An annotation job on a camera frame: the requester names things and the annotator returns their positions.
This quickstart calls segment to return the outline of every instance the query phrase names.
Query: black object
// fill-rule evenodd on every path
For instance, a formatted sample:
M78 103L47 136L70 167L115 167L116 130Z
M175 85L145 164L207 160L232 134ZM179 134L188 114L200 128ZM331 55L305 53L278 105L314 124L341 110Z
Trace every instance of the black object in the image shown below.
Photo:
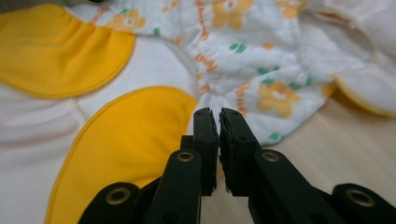
M254 223L396 223L396 208L369 189L343 184L330 195L312 187L283 154L260 147L237 111L221 110L220 136L209 108L193 119L194 134L182 136L161 179L105 187L79 223L200 223L201 196L216 188L219 145L227 188L248 197Z

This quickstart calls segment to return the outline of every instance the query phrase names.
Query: wooden surface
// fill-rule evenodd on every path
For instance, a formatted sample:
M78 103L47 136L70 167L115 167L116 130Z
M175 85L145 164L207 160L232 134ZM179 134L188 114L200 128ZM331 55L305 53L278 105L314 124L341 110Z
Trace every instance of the wooden surface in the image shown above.
M285 154L303 176L328 193L335 185L354 183L373 190L396 205L396 119L356 107L336 92L329 102L295 133L268 148ZM218 189L204 197L201 223L253 223L247 198Z

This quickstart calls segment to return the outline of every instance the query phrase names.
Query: yellow fabric circle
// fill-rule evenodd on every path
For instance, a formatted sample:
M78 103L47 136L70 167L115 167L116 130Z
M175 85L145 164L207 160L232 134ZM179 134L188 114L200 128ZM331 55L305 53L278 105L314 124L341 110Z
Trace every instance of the yellow fabric circle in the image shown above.
M0 15L0 81L39 97L80 95L120 72L134 40L56 5Z
M170 87L133 91L105 105L78 134L52 190L46 223L78 223L107 185L142 188L161 176L195 106L194 98Z

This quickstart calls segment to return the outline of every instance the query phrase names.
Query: beige tabletop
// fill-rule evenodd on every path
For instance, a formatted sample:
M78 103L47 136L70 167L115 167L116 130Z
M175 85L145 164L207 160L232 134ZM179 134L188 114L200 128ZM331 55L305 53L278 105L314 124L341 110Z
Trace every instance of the beige tabletop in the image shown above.
M338 184L354 183L396 205L396 119L387 119L353 105L337 91L311 119L283 142L279 150L310 184L328 193ZM218 171L218 189L203 197L201 223L253 223L247 198L225 191Z

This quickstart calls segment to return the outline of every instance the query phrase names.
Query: yellow fabric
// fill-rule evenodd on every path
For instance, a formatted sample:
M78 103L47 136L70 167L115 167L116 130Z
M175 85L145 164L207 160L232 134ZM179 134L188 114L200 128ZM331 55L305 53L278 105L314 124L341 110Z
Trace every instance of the yellow fabric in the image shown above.
M368 102L364 101L361 99L354 91L352 91L347 84L343 81L343 79L337 75L331 75L331 78L334 80L335 85L338 87L338 89L353 103L357 104L361 108L370 111L371 113L384 116L384 117L389 117L389 118L396 118L396 114L387 110L384 110L382 108L379 108L377 106L371 105Z
M0 15L0 81L45 98L80 95L120 72L134 40L56 5Z
M78 223L109 184L142 188L161 176L195 105L170 87L133 91L105 105L78 134L52 190L46 223Z

